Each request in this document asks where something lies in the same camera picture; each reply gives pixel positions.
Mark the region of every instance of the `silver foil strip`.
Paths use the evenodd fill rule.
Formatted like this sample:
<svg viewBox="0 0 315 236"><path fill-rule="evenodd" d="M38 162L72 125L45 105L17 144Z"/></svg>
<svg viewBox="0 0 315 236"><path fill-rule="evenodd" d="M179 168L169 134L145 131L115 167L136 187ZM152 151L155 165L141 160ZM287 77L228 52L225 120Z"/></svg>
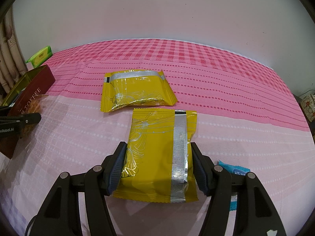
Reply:
<svg viewBox="0 0 315 236"><path fill-rule="evenodd" d="M175 110L173 136L173 162L171 177L171 202L186 202L187 172L187 117L185 110Z"/></svg>
<svg viewBox="0 0 315 236"><path fill-rule="evenodd" d="M159 75L158 72L153 71L153 70L146 70L146 71L116 73L116 74L113 74L111 77L109 77L109 82L112 82L112 81L118 80L118 79L133 78L133 77L145 77L145 76L158 76L162 80L165 80L164 75L161 76L161 75Z"/></svg>

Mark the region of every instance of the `white wall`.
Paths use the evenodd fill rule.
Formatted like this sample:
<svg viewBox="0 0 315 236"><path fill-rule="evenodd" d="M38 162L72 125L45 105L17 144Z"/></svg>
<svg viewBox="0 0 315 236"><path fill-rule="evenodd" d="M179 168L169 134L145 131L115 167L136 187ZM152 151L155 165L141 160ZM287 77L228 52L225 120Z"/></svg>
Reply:
<svg viewBox="0 0 315 236"><path fill-rule="evenodd" d="M315 25L299 0L16 0L28 59L120 38L169 38L240 53L272 67L291 91L315 88Z"/></svg>

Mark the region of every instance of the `tablecloth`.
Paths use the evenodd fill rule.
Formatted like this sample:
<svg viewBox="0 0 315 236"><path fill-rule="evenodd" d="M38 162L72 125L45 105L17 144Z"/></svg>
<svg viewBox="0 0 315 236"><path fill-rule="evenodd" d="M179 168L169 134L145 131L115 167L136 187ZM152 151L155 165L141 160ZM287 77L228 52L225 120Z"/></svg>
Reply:
<svg viewBox="0 0 315 236"><path fill-rule="evenodd" d="M255 172L288 236L315 206L315 148L308 124L286 84L271 68L243 56L183 41L114 40L55 53L56 78L41 103L42 120L20 139L12 160L0 157L0 203L23 235L56 178L83 173L127 141L132 107L100 112L103 77L125 69L163 70L178 102L198 112L193 141L201 152ZM198 235L210 198L161 204L106 197L117 235ZM89 235L84 194L80 217ZM235 211L226 235L232 235Z"/></svg>

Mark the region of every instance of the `blue candy wrapper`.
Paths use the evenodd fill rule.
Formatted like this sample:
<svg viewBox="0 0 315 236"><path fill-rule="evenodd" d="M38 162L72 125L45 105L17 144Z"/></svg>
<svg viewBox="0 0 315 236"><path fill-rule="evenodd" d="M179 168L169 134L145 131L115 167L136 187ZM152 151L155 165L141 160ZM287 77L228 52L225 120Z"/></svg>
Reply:
<svg viewBox="0 0 315 236"><path fill-rule="evenodd" d="M225 164L224 162L220 160L219 160L218 165L222 166L223 168L225 168L227 171L229 171L232 174L245 176L247 172L250 172L250 169L248 168ZM236 207L237 207L237 193L232 193L230 211L236 210Z"/></svg>

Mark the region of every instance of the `yellow snack packet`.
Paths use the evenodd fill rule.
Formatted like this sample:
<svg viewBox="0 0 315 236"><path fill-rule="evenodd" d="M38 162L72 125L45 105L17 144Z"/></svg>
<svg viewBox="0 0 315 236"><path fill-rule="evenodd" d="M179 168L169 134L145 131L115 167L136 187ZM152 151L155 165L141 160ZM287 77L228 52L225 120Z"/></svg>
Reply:
<svg viewBox="0 0 315 236"><path fill-rule="evenodd" d="M197 112L134 109L122 176L113 196L148 202L196 201L190 139Z"/></svg>
<svg viewBox="0 0 315 236"><path fill-rule="evenodd" d="M106 73L100 110L110 112L124 106L172 106L176 96L163 71L125 70Z"/></svg>

